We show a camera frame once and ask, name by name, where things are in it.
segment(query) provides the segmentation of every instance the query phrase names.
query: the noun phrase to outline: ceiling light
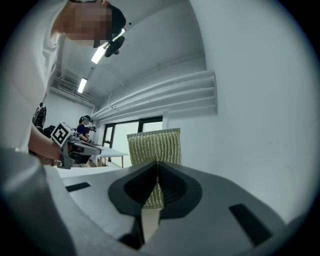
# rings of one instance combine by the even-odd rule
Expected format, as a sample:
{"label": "ceiling light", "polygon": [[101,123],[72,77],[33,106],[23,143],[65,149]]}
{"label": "ceiling light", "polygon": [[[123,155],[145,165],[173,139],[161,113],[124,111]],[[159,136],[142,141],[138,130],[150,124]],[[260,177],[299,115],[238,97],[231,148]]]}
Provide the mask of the ceiling light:
{"label": "ceiling light", "polygon": [[87,81],[88,81],[88,80],[85,79],[85,78],[82,78],[82,79],[81,79],[81,83],[80,83],[80,85],[79,85],[78,93],[81,93],[81,94],[82,94],[82,92],[84,91],[84,88],[85,88],[85,86],[86,86]]}
{"label": "ceiling light", "polygon": [[[118,36],[116,36],[112,41],[115,41],[117,38],[121,37],[125,32],[126,32],[126,30],[123,28],[123,29],[121,30],[121,33],[120,33]],[[95,54],[93,55],[91,61],[94,62],[95,64],[98,64],[99,61],[100,61],[100,59],[102,58],[102,56],[105,54],[106,49],[107,49],[109,46],[110,46],[110,45],[109,45],[108,42],[106,42],[106,43],[104,43],[102,46],[100,46],[100,47],[96,50],[96,52],[95,52]]]}

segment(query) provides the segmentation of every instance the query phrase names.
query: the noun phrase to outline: black rectangular slot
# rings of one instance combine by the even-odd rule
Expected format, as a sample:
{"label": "black rectangular slot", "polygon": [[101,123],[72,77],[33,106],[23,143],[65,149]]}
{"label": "black rectangular slot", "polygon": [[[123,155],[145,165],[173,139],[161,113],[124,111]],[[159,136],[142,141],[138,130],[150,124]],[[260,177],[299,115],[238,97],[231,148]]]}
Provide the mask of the black rectangular slot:
{"label": "black rectangular slot", "polygon": [[245,205],[233,205],[229,207],[229,210],[255,246],[260,245],[272,236],[272,233]]}
{"label": "black rectangular slot", "polygon": [[77,190],[82,190],[82,189],[88,188],[90,186],[91,185],[88,182],[82,182],[82,183],[79,183],[79,184],[66,186],[65,188],[66,188],[66,190],[68,192],[73,192],[73,191],[77,191]]}

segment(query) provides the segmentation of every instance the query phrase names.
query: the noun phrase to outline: man in white shirt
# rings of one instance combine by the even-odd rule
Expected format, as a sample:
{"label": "man in white shirt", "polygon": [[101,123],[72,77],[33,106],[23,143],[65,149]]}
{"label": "man in white shirt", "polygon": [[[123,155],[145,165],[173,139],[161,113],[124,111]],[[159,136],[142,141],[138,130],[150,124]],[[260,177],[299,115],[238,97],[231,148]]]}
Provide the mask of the man in white shirt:
{"label": "man in white shirt", "polygon": [[0,69],[0,147],[61,159],[60,147],[42,135],[32,117],[42,101],[61,35],[98,47],[123,29],[126,19],[105,0],[41,0],[7,42]]}

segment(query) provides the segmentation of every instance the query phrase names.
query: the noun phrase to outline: white ceiling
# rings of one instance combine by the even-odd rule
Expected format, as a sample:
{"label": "white ceiling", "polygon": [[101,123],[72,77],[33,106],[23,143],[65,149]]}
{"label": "white ceiling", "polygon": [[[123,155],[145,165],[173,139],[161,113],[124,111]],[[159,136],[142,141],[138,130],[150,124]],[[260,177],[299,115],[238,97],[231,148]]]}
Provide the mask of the white ceiling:
{"label": "white ceiling", "polygon": [[97,106],[111,92],[129,87],[151,70],[204,53],[198,22],[188,0],[117,0],[114,5],[127,20],[120,54],[102,57],[99,64],[94,64],[91,59],[96,49],[65,39],[57,65],[62,72],[55,73],[75,86],[81,78],[87,78],[83,94]]}

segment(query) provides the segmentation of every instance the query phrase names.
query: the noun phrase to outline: light fixture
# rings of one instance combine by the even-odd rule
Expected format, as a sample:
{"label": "light fixture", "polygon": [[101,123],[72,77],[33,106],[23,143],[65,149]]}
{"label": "light fixture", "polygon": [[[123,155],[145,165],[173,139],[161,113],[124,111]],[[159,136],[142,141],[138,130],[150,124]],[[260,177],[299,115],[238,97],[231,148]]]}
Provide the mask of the light fixture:
{"label": "light fixture", "polygon": [[[121,30],[121,33],[116,36],[112,41],[115,41],[117,38],[121,37],[124,33],[126,32],[126,30],[123,28]],[[98,64],[100,59],[102,58],[102,56],[105,54],[106,49],[108,49],[109,47],[109,43],[105,42],[103,45],[101,45],[95,52],[95,54],[93,55],[91,61],[94,62],[95,64]]]}
{"label": "light fixture", "polygon": [[82,78],[82,79],[81,79],[81,83],[80,83],[80,85],[79,85],[78,93],[81,93],[81,94],[82,94],[82,92],[84,91],[84,88],[85,88],[87,82],[88,82],[87,79],[85,79],[85,78]]}

